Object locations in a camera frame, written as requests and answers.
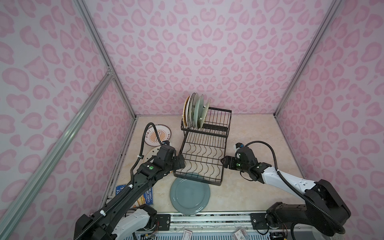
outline black bracket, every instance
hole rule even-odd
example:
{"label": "black bracket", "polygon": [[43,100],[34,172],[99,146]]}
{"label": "black bracket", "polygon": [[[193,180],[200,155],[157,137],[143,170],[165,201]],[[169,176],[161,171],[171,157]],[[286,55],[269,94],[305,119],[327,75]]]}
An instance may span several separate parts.
{"label": "black bracket", "polygon": [[[266,224],[265,213],[262,214],[250,214],[253,230],[266,230],[269,226]],[[288,229],[291,227],[291,223],[285,223]],[[279,225],[278,229],[283,229],[283,225]]]}
{"label": "black bracket", "polygon": [[170,226],[170,214],[157,214],[156,221],[159,222],[159,231],[169,231]]}

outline cable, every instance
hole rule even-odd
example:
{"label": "cable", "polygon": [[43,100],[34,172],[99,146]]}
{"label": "cable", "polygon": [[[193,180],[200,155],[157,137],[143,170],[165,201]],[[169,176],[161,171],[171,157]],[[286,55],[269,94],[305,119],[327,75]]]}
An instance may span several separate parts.
{"label": "cable", "polygon": [[259,233],[259,234],[261,234],[261,235],[267,235],[267,233],[269,232],[269,225],[267,224],[267,226],[268,226],[268,228],[267,228],[267,230],[266,230],[266,232],[265,233],[261,233],[261,232],[259,232],[259,230],[257,230],[257,228],[256,228],[256,231]]}
{"label": "cable", "polygon": [[252,143],[262,143],[264,145],[266,145],[272,152],[272,156],[273,156],[273,162],[275,164],[275,169],[277,171],[277,174],[279,175],[279,177],[283,180],[283,182],[294,192],[296,193],[299,197],[301,197],[302,199],[304,199],[304,201],[306,203],[308,203],[309,205],[311,205],[312,207],[316,208],[318,211],[320,211],[324,216],[326,216],[334,225],[334,230],[335,232],[339,233],[339,234],[344,234],[345,233],[345,229],[343,227],[343,225],[341,225],[341,223],[339,223],[336,219],[334,219],[331,215],[329,215],[329,213],[327,213],[326,211],[324,211],[322,208],[320,208],[319,206],[317,206],[310,198],[308,198],[307,196],[303,195],[301,192],[299,192],[296,188],[294,188],[284,177],[283,175],[280,173],[280,170],[278,169],[277,167],[277,160],[276,160],[276,155],[275,155],[275,151],[273,150],[273,148],[266,142],[263,142],[263,141],[253,141],[253,142],[250,142],[250,143],[247,143],[245,145],[245,147],[248,147],[249,145],[251,145]]}
{"label": "cable", "polygon": [[[141,139],[141,148],[140,148],[140,154],[139,154],[139,157],[137,158],[135,164],[131,167],[129,173],[131,175],[131,180],[129,181],[129,183],[127,184],[128,186],[129,185],[132,185],[132,188],[133,188],[133,185],[134,185],[134,174],[133,174],[133,170],[135,169],[135,167],[137,166],[137,164],[139,163],[140,159],[142,159],[144,156],[143,156],[143,148],[144,148],[144,141],[145,141],[145,135],[146,135],[146,132],[149,128],[149,126],[153,126],[154,128],[154,131],[155,131],[155,134],[156,134],[156,137],[157,137],[157,140],[159,141],[160,145],[163,145],[163,143],[160,141],[160,138],[159,138],[159,134],[157,133],[157,129],[156,129],[156,126],[154,123],[150,122],[147,124],[147,126],[145,127],[144,129],[144,133],[143,133],[143,137]],[[113,209],[116,205],[118,205],[127,195],[128,193],[131,191],[130,187],[128,187],[128,189],[123,192],[120,197],[116,200],[116,202],[111,205],[111,207],[109,207],[106,211],[105,211],[105,214],[107,214],[111,209]],[[102,219],[104,216],[101,215],[99,216],[96,220],[93,220],[86,228],[84,228],[81,233],[79,235],[77,235],[77,237],[74,239],[74,240],[79,240],[81,239],[81,237],[86,233],[88,232],[89,229],[91,229],[93,227],[93,225],[95,225],[97,222],[100,221],[100,219]]]}
{"label": "cable", "polygon": [[247,181],[250,181],[250,182],[253,182],[253,180],[251,180],[251,179],[246,179],[245,177],[243,177],[243,175],[241,175],[241,171],[240,171],[240,176],[242,177],[242,178],[244,178],[245,180],[247,180]]}
{"label": "cable", "polygon": [[296,224],[297,223],[292,223],[291,224],[291,237],[292,237],[292,240],[296,240],[295,235],[293,233],[293,230],[294,230]]}

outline white plate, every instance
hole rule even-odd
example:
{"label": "white plate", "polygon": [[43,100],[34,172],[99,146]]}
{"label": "white plate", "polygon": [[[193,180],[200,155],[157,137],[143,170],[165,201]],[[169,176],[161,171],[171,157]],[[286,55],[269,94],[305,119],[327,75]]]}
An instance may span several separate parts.
{"label": "white plate", "polygon": [[160,146],[154,147],[151,151],[149,151],[143,158],[143,161],[148,161],[152,156],[156,156],[159,152]]}
{"label": "white plate", "polygon": [[[157,129],[157,133],[161,141],[169,140],[171,136],[171,131],[169,127],[165,125],[155,125]],[[152,146],[157,147],[160,146],[159,141],[157,140],[156,133],[153,127],[150,127],[145,133],[145,143]]]}
{"label": "white plate", "polygon": [[188,109],[188,103],[189,103],[189,96],[187,97],[187,99],[185,100],[185,103],[184,103],[184,108],[183,108],[183,126],[184,128],[187,128],[187,109]]}

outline black wire dish rack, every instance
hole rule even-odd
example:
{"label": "black wire dish rack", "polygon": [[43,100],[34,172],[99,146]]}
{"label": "black wire dish rack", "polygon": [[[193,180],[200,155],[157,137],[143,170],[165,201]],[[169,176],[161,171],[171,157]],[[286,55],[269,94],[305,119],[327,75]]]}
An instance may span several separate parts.
{"label": "black wire dish rack", "polygon": [[200,129],[184,128],[181,120],[184,140],[180,153],[184,157],[185,168],[174,171],[174,176],[221,185],[224,167],[220,159],[225,156],[231,118],[231,110],[210,107]]}

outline book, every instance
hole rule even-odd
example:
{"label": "book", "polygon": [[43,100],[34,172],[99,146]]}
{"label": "book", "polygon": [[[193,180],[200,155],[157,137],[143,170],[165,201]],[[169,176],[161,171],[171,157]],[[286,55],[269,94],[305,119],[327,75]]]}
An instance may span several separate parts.
{"label": "book", "polygon": [[[116,195],[118,195],[118,193],[121,192],[121,190],[123,190],[125,186],[126,184],[117,186]],[[134,203],[132,208],[141,206],[143,204],[153,205],[153,189],[152,188],[150,188],[142,196],[140,196],[139,199]]]}

